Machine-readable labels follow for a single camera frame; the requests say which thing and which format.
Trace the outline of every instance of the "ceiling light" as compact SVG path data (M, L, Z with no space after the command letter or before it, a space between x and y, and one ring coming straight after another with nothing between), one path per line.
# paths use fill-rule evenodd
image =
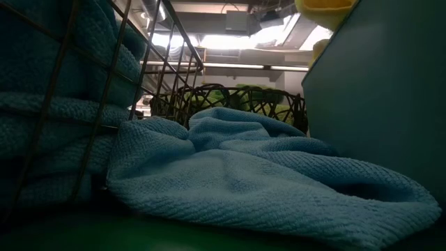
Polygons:
M238 69L263 69L260 65L249 65L239 63L203 63L204 67L209 68L238 68Z
M330 39L333 32L331 30L317 26L310 33L306 41L300 46L299 50L311 51L313 50L313 45L322 39Z
M271 70L307 72L308 71L308 67L300 67L300 66L271 66Z
M207 35L200 46L217 50L243 50L252 49L255 44L247 36Z
M177 66L178 65L178 62L167 62L167 63L169 63L169 65L171 65L171 66ZM147 61L147 65L148 66L163 66L164 62L163 61ZM189 66L189 63L182 62L182 63L180 63L180 66Z
M299 17L300 17L300 13L296 13L292 16L288 16L289 17L289 22L286 22L286 18L284 18L284 23L286 24L286 27L284 29L284 32L282 32L278 39L276 40L275 46L278 45L283 45L285 43L285 40L288 38L288 36L290 35L291 31L294 29L295 24L298 23Z
M192 46L198 46L198 40L195 36L190 36L190 43ZM154 33L152 37L152 43L154 45L167 47L169 44L169 36L168 35L161 35L158 33ZM184 43L183 37L180 35L174 35L172 36L172 39L170 41L170 47L171 48L178 48L181 47Z

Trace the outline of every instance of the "towel fold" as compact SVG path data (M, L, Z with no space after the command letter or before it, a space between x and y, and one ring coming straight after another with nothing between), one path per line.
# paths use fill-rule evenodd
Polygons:
M339 249L387 247L440 215L435 199L403 175L337 157L280 121L222 107L195 114L189 132L156 117L121 124L107 185L140 213Z
M1 0L45 27L56 37L65 35L72 0ZM45 94L60 43L2 11L0 15L0 91ZM117 44L118 25L107 0L80 0L71 45L110 66ZM128 27L119 49L116 69L137 81L145 44ZM72 49L64 57L55 90L57 96L99 101L107 71ZM137 85L113 76L107 102L131 106Z
M0 93L0 110L20 109L28 114L38 114L43 96L29 93ZM66 202L74 188L84 156L91 124L98 112L98 103L74 98L54 97L49 107L51 119L72 119L90 125L47 121L38 142L38 150L18 206L49 206ZM102 124L119 126L126 121L129 111L106 105ZM0 208L11 202L16 180L23 168L23 159L31 142L36 117L2 113L0 116ZM87 201L92 193L92 178L104 177L109 152L115 132L99 130L90 152L86 173L82 179L78 201Z

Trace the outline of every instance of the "blue towel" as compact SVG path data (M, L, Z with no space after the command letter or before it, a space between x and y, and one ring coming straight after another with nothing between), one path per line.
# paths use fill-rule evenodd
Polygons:
M0 0L62 38L67 30L72 0ZM36 118L5 112L19 110L38 114L56 61L60 43L35 30L5 10L0 10L0 208L11 202L17 175L23 167ZM110 66L117 44L114 11L107 0L79 0L69 50L52 98L49 117L92 123L104 91L107 72L79 55L83 49ZM144 41L126 27L116 70L128 78L139 78L139 60ZM119 126L128 119L137 86L114 76L102 124ZM18 201L19 207L48 206L67 201L74 188L91 125L47 121L35 161ZM104 177L108 153L115 135L100 132L95 138L87 170L78 194L86 201L92 193L92 177Z
M418 183L258 114L207 109L190 131L160 118L121 124L107 185L133 210L188 222L379 250L431 226Z
M26 113L38 114L42 101L43 96L38 94L0 92L0 110L20 109ZM96 102L54 97L49 108L49 117L92 123L97 112ZM102 124L119 126L128 116L127 109L107 105L102 113ZM5 208L12 201L11 195L23 168L23 157L29 147L36 121L35 117L13 114L0 116L0 208ZM57 121L45 123L18 207L49 206L68 200L75 186L90 134L91 125ZM100 130L95 138L78 201L88 201L91 198L93 176L105 177L109 152L115 137L115 132Z
M72 0L0 0L62 38L66 32ZM137 81L139 60L145 43L126 27L116 69ZM110 66L119 26L107 0L80 0L70 44L86 50ZM0 91L45 94L60 43L2 10L0 15ZM55 94L69 98L99 101L107 72L73 49L63 60ZM107 102L131 106L136 84L114 76Z

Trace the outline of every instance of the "green surface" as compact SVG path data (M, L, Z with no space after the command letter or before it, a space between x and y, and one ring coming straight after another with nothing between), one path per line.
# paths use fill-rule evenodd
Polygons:
M388 250L446 250L445 228L416 234ZM0 250L331 250L295 236L191 225L111 213L65 213L0 236Z

